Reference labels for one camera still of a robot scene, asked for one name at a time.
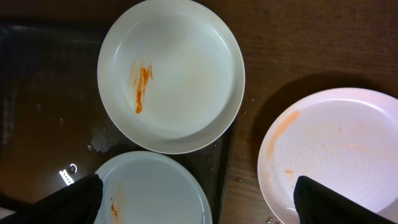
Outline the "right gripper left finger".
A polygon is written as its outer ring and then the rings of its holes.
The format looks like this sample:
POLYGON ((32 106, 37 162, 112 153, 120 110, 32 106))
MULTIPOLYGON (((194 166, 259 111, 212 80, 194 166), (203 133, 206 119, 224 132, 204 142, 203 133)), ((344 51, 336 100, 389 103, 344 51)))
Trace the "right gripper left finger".
POLYGON ((42 200, 1 219, 1 224, 92 224, 103 198, 103 181, 97 174, 66 186, 42 200))

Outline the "pale blue plate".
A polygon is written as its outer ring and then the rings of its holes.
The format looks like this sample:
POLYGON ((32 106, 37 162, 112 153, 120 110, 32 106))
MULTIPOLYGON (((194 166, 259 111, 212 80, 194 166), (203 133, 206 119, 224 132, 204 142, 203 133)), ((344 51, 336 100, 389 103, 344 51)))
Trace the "pale blue plate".
POLYGON ((120 154, 97 171, 103 197, 95 223, 212 224, 207 197, 186 168, 162 154, 120 154))

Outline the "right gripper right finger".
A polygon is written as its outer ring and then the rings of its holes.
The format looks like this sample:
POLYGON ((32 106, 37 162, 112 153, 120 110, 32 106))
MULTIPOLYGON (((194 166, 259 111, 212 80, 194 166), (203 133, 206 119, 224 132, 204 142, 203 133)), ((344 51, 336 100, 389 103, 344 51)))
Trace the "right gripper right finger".
POLYGON ((324 185, 301 175, 294 188, 300 224, 393 224, 324 185))

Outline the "pink white plate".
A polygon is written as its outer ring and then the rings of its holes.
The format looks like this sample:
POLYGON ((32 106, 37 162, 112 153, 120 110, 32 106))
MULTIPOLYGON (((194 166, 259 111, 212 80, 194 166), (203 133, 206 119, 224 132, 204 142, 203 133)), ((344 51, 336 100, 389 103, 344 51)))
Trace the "pink white plate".
POLYGON ((397 99, 362 88, 302 98, 268 129, 257 174, 282 223, 299 222, 294 187, 301 175, 396 222, 397 99))

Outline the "cream white plate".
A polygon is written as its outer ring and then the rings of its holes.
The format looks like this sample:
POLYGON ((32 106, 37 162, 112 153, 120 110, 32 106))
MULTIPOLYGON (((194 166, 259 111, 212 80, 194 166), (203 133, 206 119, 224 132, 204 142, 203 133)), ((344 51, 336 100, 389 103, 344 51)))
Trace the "cream white plate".
POLYGON ((143 1, 101 46, 98 88, 112 122, 150 151, 183 154, 217 140, 235 119, 245 70, 228 26, 195 1, 143 1))

